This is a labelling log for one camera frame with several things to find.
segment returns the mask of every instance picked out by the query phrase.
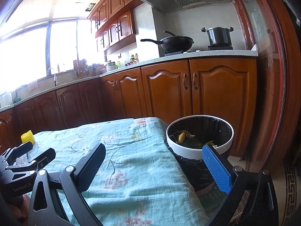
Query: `metal bolt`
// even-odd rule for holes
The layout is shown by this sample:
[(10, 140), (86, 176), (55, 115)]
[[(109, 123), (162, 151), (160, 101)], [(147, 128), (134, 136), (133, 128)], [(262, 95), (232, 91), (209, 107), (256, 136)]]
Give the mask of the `metal bolt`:
[(68, 167), (66, 167), (66, 171), (67, 171), (67, 172), (71, 172), (71, 171), (73, 171), (73, 169), (74, 169), (73, 166), (68, 166)]
[(44, 175), (45, 172), (46, 172), (46, 171), (45, 171), (44, 169), (42, 169), (42, 170), (39, 171), (39, 175)]
[(243, 170), (243, 168), (241, 166), (235, 166), (234, 170), (237, 172), (241, 172)]
[(269, 175), (269, 174), (270, 174), (268, 170), (263, 170), (262, 173), (263, 173), (264, 175)]

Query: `ceiling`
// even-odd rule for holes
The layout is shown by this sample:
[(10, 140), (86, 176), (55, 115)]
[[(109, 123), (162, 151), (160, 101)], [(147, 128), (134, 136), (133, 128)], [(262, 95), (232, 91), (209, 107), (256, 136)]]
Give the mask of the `ceiling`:
[(85, 10), (99, 0), (23, 0), (0, 27), (0, 39), (14, 31), (57, 19), (87, 17)]

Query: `blue gripper pad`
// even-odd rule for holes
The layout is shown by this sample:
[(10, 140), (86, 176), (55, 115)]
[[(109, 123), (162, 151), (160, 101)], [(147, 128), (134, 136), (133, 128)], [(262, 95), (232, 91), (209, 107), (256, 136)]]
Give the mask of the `blue gripper pad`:
[(208, 145), (203, 147), (202, 157), (219, 189), (228, 194), (232, 187), (230, 173)]

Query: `greek key pattern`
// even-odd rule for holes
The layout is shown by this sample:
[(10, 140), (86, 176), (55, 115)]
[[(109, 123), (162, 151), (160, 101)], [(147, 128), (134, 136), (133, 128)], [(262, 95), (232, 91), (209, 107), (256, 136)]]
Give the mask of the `greek key pattern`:
[(296, 211), (297, 203), (297, 182), (295, 169), (290, 166), (291, 160), (283, 160), (285, 182), (286, 182), (286, 199), (285, 209), (281, 226), (287, 224), (291, 216)]

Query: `trash can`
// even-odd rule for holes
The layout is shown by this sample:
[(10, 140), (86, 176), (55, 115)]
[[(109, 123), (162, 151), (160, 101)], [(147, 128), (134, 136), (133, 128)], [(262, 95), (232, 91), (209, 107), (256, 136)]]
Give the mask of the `trash can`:
[(216, 151), (228, 158), (233, 141), (233, 127), (225, 120), (208, 115), (193, 115), (172, 122), (166, 130), (166, 145), (180, 164), (195, 191), (202, 190), (214, 182), (202, 159), (201, 149), (191, 149), (174, 142), (170, 136), (177, 131), (187, 130), (205, 144), (213, 141)]

